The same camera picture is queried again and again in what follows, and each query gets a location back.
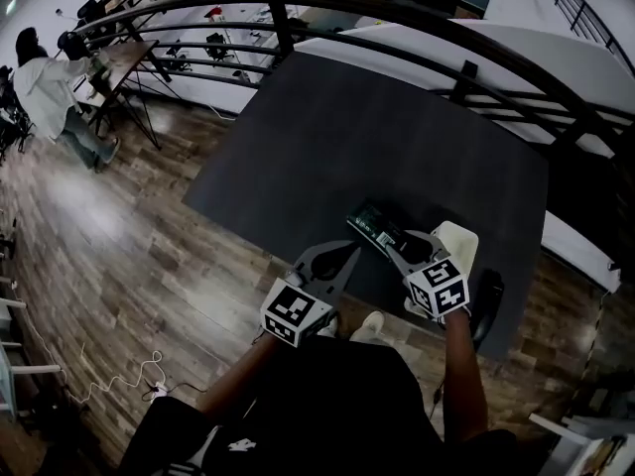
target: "black tabletop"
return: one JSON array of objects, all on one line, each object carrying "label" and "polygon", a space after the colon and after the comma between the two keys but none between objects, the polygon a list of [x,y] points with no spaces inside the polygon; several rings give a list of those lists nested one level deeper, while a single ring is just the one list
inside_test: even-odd
[{"label": "black tabletop", "polygon": [[[312,245],[361,238],[345,220],[365,198],[392,206],[412,226],[404,229],[459,224],[479,237],[472,297],[485,269],[505,284],[480,349],[502,357],[540,251],[547,182],[542,156],[476,113],[388,76],[294,53],[263,82],[185,203],[289,263]],[[369,243],[347,291],[432,327],[403,309],[401,277]]]}]

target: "floor below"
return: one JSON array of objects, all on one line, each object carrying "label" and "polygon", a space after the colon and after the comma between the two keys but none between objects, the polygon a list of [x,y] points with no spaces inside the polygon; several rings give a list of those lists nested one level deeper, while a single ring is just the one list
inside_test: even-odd
[{"label": "floor below", "polygon": [[[80,399],[93,381],[121,374],[134,382],[153,351],[163,355],[169,387],[209,387],[248,348],[261,301],[286,267],[181,202],[231,122],[166,103],[149,110],[162,151],[130,122],[116,122],[123,144],[100,174],[63,144],[35,139],[24,155],[12,149],[0,168],[0,227],[18,219],[17,255],[5,273],[28,304],[29,317],[18,312],[17,320],[31,340],[37,328]],[[550,440],[530,413],[559,419],[582,378],[631,369],[633,298],[623,288],[600,308],[599,290],[542,255],[513,349],[504,361],[480,359],[492,428],[543,446]],[[369,311],[347,298],[341,331]],[[392,316],[382,336],[410,365],[430,411],[444,373],[443,339]],[[154,365],[146,369],[148,381],[161,379]],[[92,390],[83,418],[112,465],[148,407],[146,391],[143,381],[138,389],[117,382],[110,393]],[[174,391],[191,404],[197,395]],[[443,434],[443,408],[433,425]]]}]

